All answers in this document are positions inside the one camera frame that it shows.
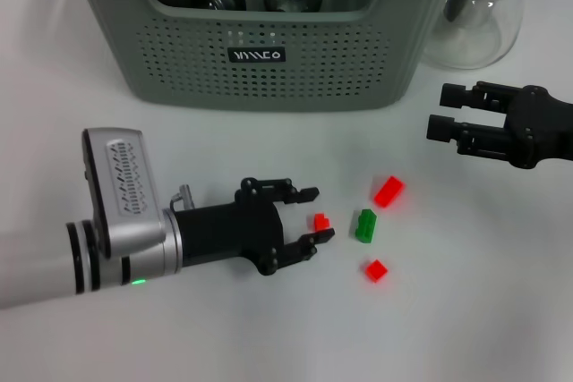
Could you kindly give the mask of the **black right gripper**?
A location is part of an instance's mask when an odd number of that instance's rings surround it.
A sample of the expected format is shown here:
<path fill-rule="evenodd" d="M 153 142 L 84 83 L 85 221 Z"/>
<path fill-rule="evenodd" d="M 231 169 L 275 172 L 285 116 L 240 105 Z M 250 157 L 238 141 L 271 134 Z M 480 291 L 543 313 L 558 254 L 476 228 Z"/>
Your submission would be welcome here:
<path fill-rule="evenodd" d="M 426 138 L 445 143 L 454 140 L 460 155 L 509 161 L 522 169 L 533 169 L 546 159 L 572 160 L 572 105 L 552 97 L 543 87 L 521 89 L 478 81 L 467 89 L 444 83 L 440 105 L 507 113 L 506 131 L 431 115 Z"/>

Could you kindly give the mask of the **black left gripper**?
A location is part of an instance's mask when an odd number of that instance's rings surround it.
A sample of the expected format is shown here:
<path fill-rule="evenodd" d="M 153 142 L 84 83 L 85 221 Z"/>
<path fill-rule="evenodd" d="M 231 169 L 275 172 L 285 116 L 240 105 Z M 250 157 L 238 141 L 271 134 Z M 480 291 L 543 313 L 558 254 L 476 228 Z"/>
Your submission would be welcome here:
<path fill-rule="evenodd" d="M 264 181 L 245 178 L 231 203 L 176 211 L 183 265 L 244 258 L 260 274 L 269 276 L 278 269 L 311 259 L 319 244 L 334 237 L 335 230 L 307 233 L 285 244 L 275 203 L 309 203 L 319 194 L 316 187 L 298 190 L 288 178 Z"/>

